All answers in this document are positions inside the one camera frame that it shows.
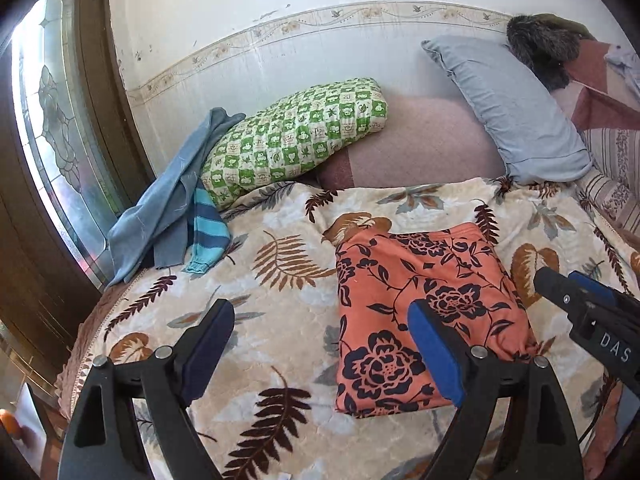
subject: light blue pillow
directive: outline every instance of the light blue pillow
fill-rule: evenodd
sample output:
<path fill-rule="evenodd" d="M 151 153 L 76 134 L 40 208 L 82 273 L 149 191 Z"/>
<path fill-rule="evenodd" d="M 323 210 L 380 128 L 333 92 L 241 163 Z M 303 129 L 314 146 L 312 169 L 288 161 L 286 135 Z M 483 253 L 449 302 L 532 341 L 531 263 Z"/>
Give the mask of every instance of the light blue pillow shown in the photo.
<path fill-rule="evenodd" d="M 458 85 L 516 182 L 571 182 L 589 171 L 575 126 L 506 45 L 439 36 L 422 47 Z"/>

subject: green checkered pillow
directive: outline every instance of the green checkered pillow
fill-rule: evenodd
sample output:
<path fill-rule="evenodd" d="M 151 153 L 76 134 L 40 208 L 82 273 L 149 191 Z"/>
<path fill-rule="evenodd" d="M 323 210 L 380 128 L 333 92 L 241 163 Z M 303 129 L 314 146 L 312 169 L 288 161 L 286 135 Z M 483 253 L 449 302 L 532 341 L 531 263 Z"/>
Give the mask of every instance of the green checkered pillow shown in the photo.
<path fill-rule="evenodd" d="M 312 170 L 385 121 L 386 101 L 373 79 L 313 86 L 231 128 L 209 153 L 202 181 L 223 210 L 251 190 Z"/>

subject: orange floral cloth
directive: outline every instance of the orange floral cloth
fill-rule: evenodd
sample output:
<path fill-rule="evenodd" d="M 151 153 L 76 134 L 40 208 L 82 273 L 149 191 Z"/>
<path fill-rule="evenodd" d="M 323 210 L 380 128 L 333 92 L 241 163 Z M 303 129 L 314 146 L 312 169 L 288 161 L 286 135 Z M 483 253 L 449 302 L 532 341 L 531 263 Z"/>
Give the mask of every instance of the orange floral cloth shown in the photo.
<path fill-rule="evenodd" d="M 336 260 L 339 412 L 390 415 L 450 404 L 406 325 L 417 299 L 426 298 L 469 346 L 509 361 L 537 350 L 516 288 L 475 224 L 399 235 L 362 230 L 336 248 Z"/>

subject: fur hat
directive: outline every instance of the fur hat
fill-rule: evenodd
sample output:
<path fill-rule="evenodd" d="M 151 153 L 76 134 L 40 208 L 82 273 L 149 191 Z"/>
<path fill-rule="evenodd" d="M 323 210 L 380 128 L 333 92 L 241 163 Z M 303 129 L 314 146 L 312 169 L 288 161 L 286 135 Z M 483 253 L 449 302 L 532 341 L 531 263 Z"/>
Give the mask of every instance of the fur hat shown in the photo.
<path fill-rule="evenodd" d="M 573 23 L 556 16 L 538 15 L 515 16 L 507 24 L 511 52 L 550 92 L 569 84 L 563 63 L 580 54 L 580 38 L 585 35 L 567 28 Z"/>

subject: blue cloth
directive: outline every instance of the blue cloth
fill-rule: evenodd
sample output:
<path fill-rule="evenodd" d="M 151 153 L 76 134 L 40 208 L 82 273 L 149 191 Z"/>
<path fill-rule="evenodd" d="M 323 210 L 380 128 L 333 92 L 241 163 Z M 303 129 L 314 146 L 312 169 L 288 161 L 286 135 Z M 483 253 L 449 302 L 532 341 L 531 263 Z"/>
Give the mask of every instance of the blue cloth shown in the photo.
<path fill-rule="evenodd" d="M 193 248 L 191 261 L 183 270 L 204 274 L 225 254 L 231 236 L 200 179 L 193 193 L 193 205 Z"/>
<path fill-rule="evenodd" d="M 623 50 L 619 45 L 616 49 L 605 54 L 604 59 L 612 69 L 625 78 L 626 85 L 640 100 L 640 58 L 633 50 Z"/>
<path fill-rule="evenodd" d="M 229 117 L 222 108 L 213 108 L 138 204 L 118 219 L 107 235 L 115 270 L 110 285 L 130 281 L 151 248 L 158 269 L 183 263 L 187 214 L 193 210 L 190 206 L 202 164 L 220 138 L 245 117 Z"/>

